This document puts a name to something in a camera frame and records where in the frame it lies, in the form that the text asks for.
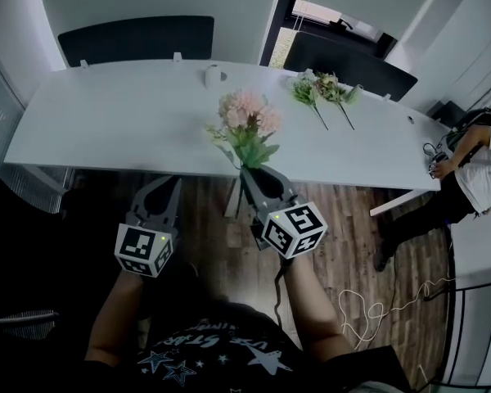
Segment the black window frame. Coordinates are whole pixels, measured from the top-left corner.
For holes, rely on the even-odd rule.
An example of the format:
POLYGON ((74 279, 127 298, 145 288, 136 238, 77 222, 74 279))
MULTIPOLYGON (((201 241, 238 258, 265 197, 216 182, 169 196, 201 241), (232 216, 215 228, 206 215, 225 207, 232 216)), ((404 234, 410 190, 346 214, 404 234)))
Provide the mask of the black window frame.
POLYGON ((385 59, 398 43, 398 40, 383 33, 377 40, 364 38, 353 30, 331 28, 329 21, 324 23, 313 20, 310 15, 299 15, 293 12, 297 0, 275 0, 273 19, 269 23, 259 64, 267 66, 271 61, 279 32, 282 28, 303 30, 305 33, 326 38, 346 46, 354 47, 362 52, 385 59))

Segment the person's left forearm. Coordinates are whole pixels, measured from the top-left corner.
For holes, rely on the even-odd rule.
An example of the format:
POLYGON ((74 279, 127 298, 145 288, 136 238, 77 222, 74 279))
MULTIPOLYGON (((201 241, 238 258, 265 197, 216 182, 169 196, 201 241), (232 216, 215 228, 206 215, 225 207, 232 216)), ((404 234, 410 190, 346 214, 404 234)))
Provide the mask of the person's left forearm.
POLYGON ((142 276, 121 271, 101 307, 89 337, 86 361, 115 367, 124 355, 142 300, 142 276))

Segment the white and green flower bunch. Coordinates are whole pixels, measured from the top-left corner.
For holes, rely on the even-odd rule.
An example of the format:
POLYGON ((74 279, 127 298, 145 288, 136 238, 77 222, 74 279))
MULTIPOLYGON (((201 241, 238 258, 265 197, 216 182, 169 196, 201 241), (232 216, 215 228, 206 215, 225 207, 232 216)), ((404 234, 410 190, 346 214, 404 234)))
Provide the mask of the white and green flower bunch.
POLYGON ((291 91, 294 98, 301 103, 304 103, 306 106, 309 106, 313 112, 320 119, 322 125, 328 130, 325 120, 322 118, 320 114, 316 102, 316 96, 314 91, 314 84, 317 81, 317 76, 313 73, 313 75, 307 75, 305 72, 298 73, 294 78, 291 84, 291 91))

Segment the white side desk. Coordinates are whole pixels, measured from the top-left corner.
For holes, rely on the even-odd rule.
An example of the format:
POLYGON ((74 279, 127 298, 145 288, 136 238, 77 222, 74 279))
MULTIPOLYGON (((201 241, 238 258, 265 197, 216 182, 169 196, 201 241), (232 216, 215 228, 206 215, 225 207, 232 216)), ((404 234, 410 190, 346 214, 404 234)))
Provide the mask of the white side desk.
POLYGON ((451 228, 451 282, 431 298, 449 300, 448 335, 440 382, 491 389, 491 215, 451 228))

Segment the black star print shirt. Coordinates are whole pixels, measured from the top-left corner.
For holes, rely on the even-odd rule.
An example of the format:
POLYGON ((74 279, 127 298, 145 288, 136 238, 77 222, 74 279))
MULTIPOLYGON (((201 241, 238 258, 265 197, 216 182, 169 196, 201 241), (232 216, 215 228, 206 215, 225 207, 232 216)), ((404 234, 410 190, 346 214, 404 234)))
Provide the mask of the black star print shirt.
POLYGON ((91 393, 410 393, 390 346, 319 362, 267 315, 233 303, 211 305, 112 368, 85 362, 91 393))

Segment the person's right forearm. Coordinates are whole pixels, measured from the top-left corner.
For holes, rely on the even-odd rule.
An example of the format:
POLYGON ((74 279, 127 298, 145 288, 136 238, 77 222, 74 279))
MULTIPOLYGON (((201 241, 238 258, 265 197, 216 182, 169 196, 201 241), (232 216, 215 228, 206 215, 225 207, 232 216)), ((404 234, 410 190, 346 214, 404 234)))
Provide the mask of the person's right forearm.
POLYGON ((353 351, 342 333, 335 308, 306 255, 294 259, 284 275, 300 343, 306 354, 325 363, 353 351))

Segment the small black box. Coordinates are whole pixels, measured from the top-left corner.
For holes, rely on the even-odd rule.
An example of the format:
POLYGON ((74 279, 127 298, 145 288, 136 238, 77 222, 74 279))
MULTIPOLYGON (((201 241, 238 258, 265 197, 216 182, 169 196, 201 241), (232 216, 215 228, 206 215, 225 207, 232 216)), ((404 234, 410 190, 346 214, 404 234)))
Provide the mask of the small black box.
POLYGON ((454 102, 437 103, 432 111, 431 119, 449 128, 455 127, 466 116, 466 111, 454 102))

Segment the black mesh office chair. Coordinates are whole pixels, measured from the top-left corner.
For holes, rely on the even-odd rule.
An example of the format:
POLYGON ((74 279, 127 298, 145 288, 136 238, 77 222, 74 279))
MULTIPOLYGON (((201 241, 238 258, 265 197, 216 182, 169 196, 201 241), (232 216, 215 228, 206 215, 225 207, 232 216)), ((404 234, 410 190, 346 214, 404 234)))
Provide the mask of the black mesh office chair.
POLYGON ((0 179, 0 393, 72 393, 92 324, 119 272, 119 214, 76 189, 50 214, 0 179))

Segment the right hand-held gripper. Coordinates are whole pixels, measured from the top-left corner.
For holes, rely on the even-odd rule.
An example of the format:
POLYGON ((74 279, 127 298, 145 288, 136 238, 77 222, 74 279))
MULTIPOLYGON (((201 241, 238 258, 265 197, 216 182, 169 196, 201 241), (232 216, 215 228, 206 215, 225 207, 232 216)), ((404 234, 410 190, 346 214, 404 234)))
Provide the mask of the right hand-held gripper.
POLYGON ((291 206, 298 195, 285 175, 266 165, 242 166, 240 179, 255 212, 251 230, 260 250, 272 247, 283 259, 293 259, 318 246, 327 222, 312 201, 291 206))

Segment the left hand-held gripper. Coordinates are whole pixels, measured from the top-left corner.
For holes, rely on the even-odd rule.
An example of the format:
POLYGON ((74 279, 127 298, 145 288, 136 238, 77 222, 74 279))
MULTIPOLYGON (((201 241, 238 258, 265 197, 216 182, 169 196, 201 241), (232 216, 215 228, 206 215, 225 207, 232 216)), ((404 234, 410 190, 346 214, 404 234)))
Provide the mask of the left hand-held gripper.
POLYGON ((181 186, 179 177, 163 176, 136 193, 115 242, 115 258, 123 271, 157 278, 164 269, 178 242, 174 222, 181 186))

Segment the pink flowers bouquet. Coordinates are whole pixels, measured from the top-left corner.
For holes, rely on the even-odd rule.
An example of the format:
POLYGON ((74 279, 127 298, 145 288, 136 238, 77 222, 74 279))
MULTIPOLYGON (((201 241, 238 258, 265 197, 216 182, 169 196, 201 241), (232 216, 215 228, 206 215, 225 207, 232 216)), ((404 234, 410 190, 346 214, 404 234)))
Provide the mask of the pink flowers bouquet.
POLYGON ((218 126, 207 124, 211 142, 235 169, 258 169, 278 150, 268 140, 279 130, 282 116, 264 95, 239 89, 219 98, 218 126))

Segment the white table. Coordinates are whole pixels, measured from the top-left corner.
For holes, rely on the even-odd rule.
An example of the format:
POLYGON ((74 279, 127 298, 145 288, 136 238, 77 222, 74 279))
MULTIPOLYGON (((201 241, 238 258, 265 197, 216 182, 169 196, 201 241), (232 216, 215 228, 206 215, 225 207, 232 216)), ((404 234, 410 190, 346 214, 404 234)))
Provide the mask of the white table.
POLYGON ((423 151, 447 129, 372 93, 345 108, 318 100, 328 130, 294 99, 295 73, 222 61, 125 61, 52 72, 32 97, 5 161, 39 174, 42 167, 113 169, 235 178, 210 141, 218 101, 238 89, 264 95, 281 113, 269 165, 305 183, 403 189, 407 199, 439 189, 423 151), (209 65, 222 83, 205 88, 209 65))

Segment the white vase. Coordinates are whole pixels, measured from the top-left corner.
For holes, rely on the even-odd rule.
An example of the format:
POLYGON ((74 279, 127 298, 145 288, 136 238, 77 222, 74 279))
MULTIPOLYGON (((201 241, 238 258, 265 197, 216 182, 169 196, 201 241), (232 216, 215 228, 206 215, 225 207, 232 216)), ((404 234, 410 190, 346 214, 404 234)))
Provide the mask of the white vase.
POLYGON ((205 70, 204 83, 206 89, 219 86, 222 83, 221 66, 217 64, 209 65, 205 70))

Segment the faded brown flower bunch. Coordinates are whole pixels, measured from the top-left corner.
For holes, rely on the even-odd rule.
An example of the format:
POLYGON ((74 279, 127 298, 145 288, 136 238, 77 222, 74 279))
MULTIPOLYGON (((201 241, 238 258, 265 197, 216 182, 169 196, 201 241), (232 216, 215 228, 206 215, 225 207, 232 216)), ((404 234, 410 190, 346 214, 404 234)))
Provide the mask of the faded brown flower bunch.
POLYGON ((343 113, 351 129, 354 129, 354 126, 345 110, 345 105, 355 103, 358 97, 363 93, 363 87, 357 84, 351 89, 347 89, 339 82, 334 73, 328 74, 317 72, 316 77, 317 78, 314 85, 318 91, 318 94, 324 100, 336 105, 343 113))

